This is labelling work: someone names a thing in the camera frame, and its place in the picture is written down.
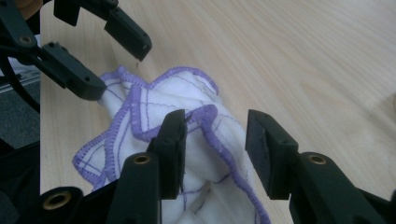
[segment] screw hole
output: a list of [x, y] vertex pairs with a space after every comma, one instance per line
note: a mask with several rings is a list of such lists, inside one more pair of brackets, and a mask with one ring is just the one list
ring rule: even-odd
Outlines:
[[145, 164], [148, 163], [150, 161], [150, 157], [148, 156], [139, 156], [134, 158], [134, 163], [136, 164]]
[[30, 38], [30, 36], [23, 35], [23, 36], [21, 36], [20, 41], [22, 44], [31, 44], [32, 38]]
[[318, 165], [323, 165], [326, 163], [326, 159], [324, 159], [321, 156], [317, 156], [317, 155], [310, 155], [309, 160], [311, 162], [313, 162], [314, 164], [318, 164]]
[[43, 208], [46, 210], [54, 210], [67, 204], [72, 195], [69, 191], [56, 192], [50, 195], [44, 202]]

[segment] crumpled fabric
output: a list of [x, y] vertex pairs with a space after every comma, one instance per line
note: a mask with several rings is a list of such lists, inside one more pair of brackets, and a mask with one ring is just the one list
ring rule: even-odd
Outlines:
[[163, 200], [163, 223], [270, 223], [253, 188], [246, 133], [208, 75], [175, 67], [147, 83], [119, 67], [101, 79], [107, 89], [100, 104], [112, 122], [73, 159], [93, 190], [119, 178], [127, 157], [146, 151], [166, 114], [185, 109], [191, 118], [184, 190], [175, 200]]

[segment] light wood surface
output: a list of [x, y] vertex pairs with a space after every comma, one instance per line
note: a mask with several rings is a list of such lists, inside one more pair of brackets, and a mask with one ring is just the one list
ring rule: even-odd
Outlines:
[[[200, 68], [246, 127], [248, 109], [271, 114], [300, 145], [332, 158], [359, 188], [385, 199], [396, 189], [396, 2], [121, 1], [151, 37], [137, 63], [80, 13], [77, 27], [42, 9], [42, 43], [59, 41], [98, 76], [120, 64], [146, 81], [167, 69]], [[74, 154], [110, 120], [96, 102], [41, 80], [41, 191], [91, 191]], [[291, 223], [288, 202], [261, 198], [274, 223]]]

